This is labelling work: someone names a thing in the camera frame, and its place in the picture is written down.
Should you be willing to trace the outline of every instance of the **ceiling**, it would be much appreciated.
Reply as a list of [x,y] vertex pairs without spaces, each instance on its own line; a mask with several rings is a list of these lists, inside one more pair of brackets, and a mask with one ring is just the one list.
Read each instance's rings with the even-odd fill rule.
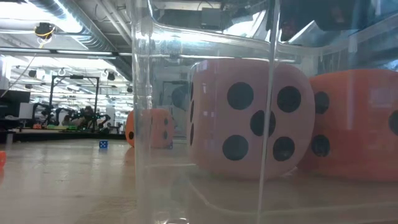
[[[105,37],[116,47],[118,52],[131,52],[129,44],[106,18],[101,9],[95,11],[94,1],[76,1],[93,23],[98,26]],[[126,2],[114,1],[118,12],[129,26],[130,20],[126,16]],[[53,16],[44,13],[32,4],[17,4],[14,2],[0,2],[0,46],[15,48],[39,48],[40,39],[34,34],[34,27],[40,22],[54,23]],[[61,28],[55,30],[51,41],[44,45],[45,49],[58,50],[87,50],[87,47],[76,41],[72,35],[64,34]],[[28,76],[25,70],[32,60],[32,54],[19,54],[3,57],[11,73],[10,83],[16,84],[12,90],[30,91],[32,102],[49,102],[50,84],[52,75],[84,75],[86,77],[99,77],[98,109],[105,112],[107,106],[114,106],[120,116],[132,110],[132,93],[127,92],[131,82],[127,81],[116,67],[102,59],[90,58],[65,58],[54,55],[53,57],[37,56],[31,63],[29,70],[36,70],[35,78]],[[116,72],[115,80],[107,79],[108,72]],[[73,109],[94,106],[96,80],[69,78],[56,79],[58,85],[54,88],[53,104]]]
[[[100,79],[98,105],[101,111],[104,111],[107,106],[115,106],[116,110],[122,113],[132,110],[132,94],[127,92],[127,87],[132,81],[132,41],[129,17],[132,0],[19,0],[29,2],[22,4],[15,3],[14,0],[5,1],[0,0],[0,47],[21,49],[20,52],[14,53],[10,53],[10,49],[2,53],[0,49],[0,55],[7,55],[11,83],[18,80],[12,89],[31,91],[32,101],[46,103],[49,101],[52,75],[94,76]],[[321,29],[317,19],[303,16],[298,11],[298,9],[311,9],[310,6],[303,6],[298,2],[308,4],[312,1],[315,0],[282,1],[285,5],[281,5],[280,29],[281,36],[285,40],[282,41],[279,37],[279,41],[283,44],[302,46],[303,49],[319,48],[341,43],[361,30],[357,27],[351,27],[348,30]],[[159,23],[268,42],[270,39],[269,21],[272,19],[272,11],[268,10],[272,7],[270,2],[272,3],[267,0],[153,0],[151,3],[153,4],[153,19]],[[397,1],[391,0],[388,4],[385,3],[387,1],[372,2],[376,2],[372,7],[377,8],[378,17],[367,21],[367,26],[395,14],[398,10]],[[206,20],[206,17],[203,17],[206,11],[211,18],[219,16],[220,23],[214,25],[211,19]],[[297,27],[292,27],[292,20],[296,21]],[[29,49],[39,48],[43,41],[34,34],[34,28],[40,22],[56,25],[52,38],[44,45],[44,49],[56,50],[45,55],[38,54],[33,60],[29,70],[37,70],[35,78],[29,77],[27,72],[21,76],[34,58],[34,52],[30,52]],[[168,47],[175,47],[173,40],[163,40],[162,36],[155,43],[155,49],[160,54],[163,50],[167,51]],[[215,44],[218,43],[206,42],[203,44],[203,49],[200,48],[201,45],[195,43],[190,45],[187,43],[183,46],[184,51],[197,54],[198,50],[214,52],[214,47],[219,46]],[[382,44],[383,42],[378,41],[373,46],[379,49]],[[235,54],[233,51],[238,49],[227,44],[222,46],[226,46],[223,47],[224,51],[220,51],[224,53]],[[70,54],[61,54],[60,50],[69,50]],[[248,55],[263,54],[261,51],[263,49],[249,49]],[[89,53],[82,55],[80,54],[82,52],[107,52],[110,55],[90,55]],[[159,95],[159,91],[165,94],[164,82],[186,80],[186,74],[196,61],[191,58],[158,59],[157,66],[153,69],[156,73],[153,79],[154,95]],[[116,73],[114,81],[107,79],[108,72]],[[57,82],[58,85],[54,88],[55,103],[69,107],[84,107],[93,104],[95,87],[89,80],[67,80],[66,78]],[[29,84],[32,88],[27,89],[26,85]],[[167,87],[168,95],[175,87],[178,85],[172,88]],[[169,99],[170,96],[162,96],[163,98]]]

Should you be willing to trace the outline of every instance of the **clear acrylic box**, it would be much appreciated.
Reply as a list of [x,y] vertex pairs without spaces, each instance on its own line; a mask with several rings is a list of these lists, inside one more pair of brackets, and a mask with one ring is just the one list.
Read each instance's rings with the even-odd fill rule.
[[397,10],[135,1],[138,222],[398,222]]

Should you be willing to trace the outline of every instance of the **ceiling light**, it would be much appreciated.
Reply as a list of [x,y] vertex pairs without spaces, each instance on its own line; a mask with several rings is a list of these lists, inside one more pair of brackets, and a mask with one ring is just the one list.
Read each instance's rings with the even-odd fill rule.
[[39,25],[35,27],[35,34],[38,38],[41,38],[43,40],[50,40],[54,28],[55,27],[48,22],[40,22]]
[[13,1],[1,1],[0,17],[7,19],[49,21],[53,17],[49,13],[35,7],[32,4],[17,4]]
[[108,80],[114,81],[114,79],[115,79],[114,72],[108,72]]
[[28,72],[28,76],[29,77],[31,77],[31,78],[35,78],[36,77],[36,70],[30,70],[29,72]]
[[37,54],[49,54],[50,50],[47,49],[29,49],[29,48],[14,48],[14,47],[0,47],[0,52],[4,53],[37,53]]
[[87,50],[58,50],[60,54],[70,55],[95,55],[95,56],[112,56],[112,52],[98,52],[98,51],[87,51]]
[[58,75],[60,75],[60,76],[64,76],[65,74],[66,74],[66,71],[63,68],[61,68],[61,70],[58,71]]

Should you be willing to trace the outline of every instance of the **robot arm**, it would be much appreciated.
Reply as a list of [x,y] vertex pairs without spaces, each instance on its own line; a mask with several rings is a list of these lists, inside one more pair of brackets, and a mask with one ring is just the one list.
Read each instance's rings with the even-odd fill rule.
[[104,123],[108,122],[111,119],[111,117],[109,115],[107,115],[107,114],[98,115],[97,116],[97,118],[103,118],[103,117],[105,117],[105,120],[103,120],[100,124],[98,124],[99,128],[103,128],[104,127]]
[[82,118],[82,117],[84,116],[84,112],[85,112],[84,109],[80,109],[79,112],[74,113],[74,114],[71,116],[70,121],[73,121],[73,120],[78,119],[78,118]]
[[44,108],[44,111],[42,113],[44,116],[50,116],[51,115],[51,109],[53,108],[53,106],[45,105],[43,103],[35,103],[33,105],[32,120],[35,119],[36,109],[37,109],[38,106],[41,106],[41,107]]
[[75,113],[75,110],[72,109],[68,109],[68,108],[58,108],[55,110],[55,125],[59,125],[60,124],[60,113],[61,111],[66,111],[68,112],[68,115],[72,117],[72,114]]

